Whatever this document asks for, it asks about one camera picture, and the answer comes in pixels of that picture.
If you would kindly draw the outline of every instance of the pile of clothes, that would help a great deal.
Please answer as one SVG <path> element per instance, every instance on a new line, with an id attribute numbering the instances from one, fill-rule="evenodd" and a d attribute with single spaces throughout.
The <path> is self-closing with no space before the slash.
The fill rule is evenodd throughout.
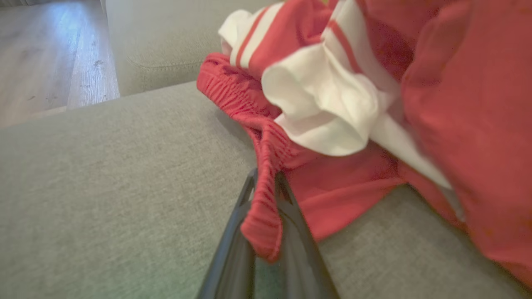
<path id="1" fill-rule="evenodd" d="M 532 287 L 532 2 L 288 0 L 222 24 L 198 89 L 251 136 L 242 232 L 270 261 L 283 171 L 312 235 L 412 185 Z"/>

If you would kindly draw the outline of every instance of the black plastic object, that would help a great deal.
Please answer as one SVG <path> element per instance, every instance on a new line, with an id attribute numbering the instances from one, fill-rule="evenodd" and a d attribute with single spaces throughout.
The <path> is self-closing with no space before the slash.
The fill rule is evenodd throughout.
<path id="1" fill-rule="evenodd" d="M 256 178 L 255 169 L 247 176 L 199 290 L 198 299 L 253 298 L 255 255 L 240 232 L 240 225 L 250 210 Z M 284 271 L 285 298 L 339 298 L 318 246 L 282 172 L 276 175 L 276 201 L 283 226 L 278 262 Z"/>

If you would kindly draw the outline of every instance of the red garment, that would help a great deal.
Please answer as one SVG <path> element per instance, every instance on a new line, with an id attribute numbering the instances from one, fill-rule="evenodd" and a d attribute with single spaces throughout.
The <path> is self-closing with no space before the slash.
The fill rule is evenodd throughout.
<path id="1" fill-rule="evenodd" d="M 283 170 L 316 240 L 341 230 L 404 181 L 397 161 L 375 144 L 355 155 L 329 157 L 293 143 L 273 121 L 280 114 L 260 83 L 232 67 L 227 56 L 210 54 L 198 89 L 238 121 L 257 153 L 258 182 L 242 233 L 259 256 L 277 259 L 282 227 L 274 198 L 274 176 Z"/>
<path id="2" fill-rule="evenodd" d="M 532 2 L 357 0 L 374 55 L 401 81 L 406 121 L 450 181 L 465 222 L 434 183 L 375 144 L 326 157 L 295 145 L 273 122 L 280 111 L 257 80 L 271 63 L 318 42 L 330 10 L 317 2 L 288 1 L 247 70 L 211 54 L 198 77 L 199 90 L 254 141 L 260 184 L 242 231 L 257 253 L 274 260 L 279 251 L 272 187 L 281 169 L 317 239 L 407 181 L 485 256 L 532 287 Z M 329 27 L 338 29 L 333 22 Z M 275 31 L 283 32 L 281 39 Z M 341 39 L 343 32 L 334 32 Z M 351 61 L 360 71 L 356 57 Z"/>

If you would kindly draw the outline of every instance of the laminate flooring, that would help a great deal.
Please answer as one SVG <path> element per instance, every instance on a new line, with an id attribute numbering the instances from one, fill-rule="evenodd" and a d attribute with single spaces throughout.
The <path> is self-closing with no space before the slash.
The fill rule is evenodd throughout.
<path id="1" fill-rule="evenodd" d="M 0 9 L 0 128 L 117 97 L 99 0 Z"/>

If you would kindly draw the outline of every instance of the couch cushion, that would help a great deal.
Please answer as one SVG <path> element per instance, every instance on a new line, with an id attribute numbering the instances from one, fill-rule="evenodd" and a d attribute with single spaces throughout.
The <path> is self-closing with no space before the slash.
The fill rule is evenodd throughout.
<path id="1" fill-rule="evenodd" d="M 256 11 L 274 0 L 107 0 L 120 94 L 193 81 L 217 32 L 234 10 Z"/>
<path id="2" fill-rule="evenodd" d="M 254 166 L 194 82 L 0 130 L 0 298 L 194 297 Z M 320 248 L 342 298 L 527 296 L 408 187 Z"/>

